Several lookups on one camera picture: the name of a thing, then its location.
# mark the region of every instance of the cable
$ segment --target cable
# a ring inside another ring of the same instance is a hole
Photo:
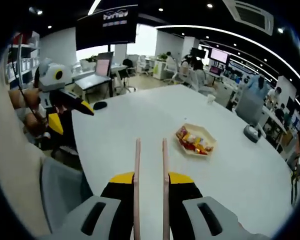
[[[12,61],[12,69],[13,69],[13,73],[14,73],[14,77],[15,77],[15,80],[17,80],[17,72],[16,72],[16,69],[15,69],[15,64],[14,64],[14,59],[13,59],[13,43],[11,42],[11,61]],[[22,88],[20,86],[20,82],[17,81],[17,84],[18,84],[18,87],[19,87],[19,90],[23,96],[23,99],[24,99],[24,102],[25,102],[25,105],[30,109],[30,111],[32,112],[32,114],[34,115],[34,117],[38,120],[39,123],[45,125],[45,123],[43,122],[43,120],[41,118],[39,118],[37,116],[37,114],[34,112],[34,110],[32,109],[32,107],[29,105],[29,102],[24,94],[24,92],[22,91]]]

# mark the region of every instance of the ceiling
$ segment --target ceiling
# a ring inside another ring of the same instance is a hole
[[[42,15],[30,14],[24,28],[34,30],[41,36],[73,27],[77,19],[87,15],[94,0],[80,0],[75,4],[68,0],[35,0],[33,7],[43,11]],[[139,19],[141,24],[151,26],[164,25],[193,25],[226,30],[265,46],[283,58],[300,75],[300,0],[293,4],[279,0],[259,1],[241,0],[259,7],[273,15],[273,34],[268,35],[261,30],[237,22],[232,17],[223,0],[120,0],[120,5],[139,5]],[[101,0],[98,9],[108,9],[116,6],[117,1]],[[284,75],[292,79],[292,84],[297,88],[300,101],[300,79],[296,74],[276,56],[267,50],[247,40],[230,34],[199,28],[174,27],[160,29],[167,33],[182,37],[196,37],[201,43],[225,50],[252,62],[277,78]]]

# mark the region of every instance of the ceiling-mounted screen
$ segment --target ceiling-mounted screen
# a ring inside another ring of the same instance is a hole
[[[103,10],[77,21],[76,49],[136,41],[138,5]]]
[[[229,55],[224,51],[220,51],[217,49],[212,48],[209,53],[209,58],[212,60],[219,61],[224,64],[228,64],[229,62]]]

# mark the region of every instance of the white round table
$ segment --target white round table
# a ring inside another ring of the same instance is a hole
[[[143,240],[162,239],[162,139],[168,140],[169,170],[191,177],[201,194],[238,216],[251,233],[271,237],[292,212],[290,170],[264,139],[248,140],[242,119],[182,85],[109,98],[94,116],[73,111],[76,145],[87,181],[100,195],[117,174],[133,172],[141,138],[140,230]],[[175,141],[184,124],[205,127],[217,140],[210,159],[185,155]]]

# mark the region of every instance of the cup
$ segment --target cup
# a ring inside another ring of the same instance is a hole
[[[207,102],[208,102],[208,104],[211,105],[215,99],[216,99],[216,97],[214,95],[208,94],[208,96],[207,96]]]

